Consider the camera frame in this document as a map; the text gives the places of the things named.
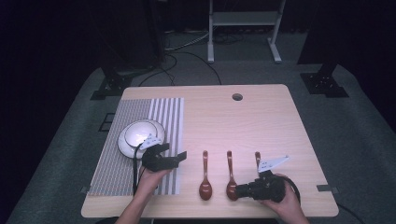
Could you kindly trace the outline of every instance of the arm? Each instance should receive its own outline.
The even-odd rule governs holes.
[[[157,188],[163,177],[171,172],[171,170],[152,172],[144,167],[142,168],[142,176],[139,179],[137,192],[120,215],[116,222],[117,224],[137,224],[143,210],[151,199],[152,192]]]
[[[303,209],[298,202],[296,194],[287,181],[285,181],[285,191],[285,198],[280,203],[274,203],[271,200],[263,200],[259,202],[274,210],[274,212],[276,212],[279,217],[288,224],[309,224],[309,221],[305,217]]]

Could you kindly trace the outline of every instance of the white shelf frame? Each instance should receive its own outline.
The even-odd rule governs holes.
[[[215,61],[213,49],[213,27],[214,26],[234,26],[234,25],[273,25],[274,30],[271,37],[267,38],[268,45],[274,56],[276,63],[282,63],[276,47],[276,37],[282,21],[283,9],[286,0],[280,0],[278,11],[259,12],[213,12],[213,0],[209,0],[209,39],[207,41],[207,61]]]

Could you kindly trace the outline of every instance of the placemat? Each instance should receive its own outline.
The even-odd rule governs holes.
[[[163,152],[163,156],[174,157],[182,152],[183,111],[183,98],[120,100],[88,195],[133,195],[134,163],[118,147],[120,133],[132,122],[141,119],[158,121],[165,129],[164,142],[170,144],[169,150]],[[166,175],[154,194],[179,194],[179,169]]]

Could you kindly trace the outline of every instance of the spoon bowl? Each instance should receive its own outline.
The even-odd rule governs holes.
[[[204,180],[199,187],[199,195],[204,201],[207,201],[212,197],[212,186],[210,185],[209,180],[207,179],[207,151],[205,150],[203,153],[204,159]]]
[[[238,200],[238,196],[236,195],[236,183],[233,179],[233,153],[231,151],[227,152],[227,159],[228,159],[228,169],[230,170],[230,181],[227,185],[227,196],[231,201]]]

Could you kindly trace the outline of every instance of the table hole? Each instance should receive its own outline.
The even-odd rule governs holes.
[[[235,101],[241,101],[243,98],[244,98],[244,97],[242,96],[242,94],[239,94],[239,93],[233,94],[233,99],[234,99]]]

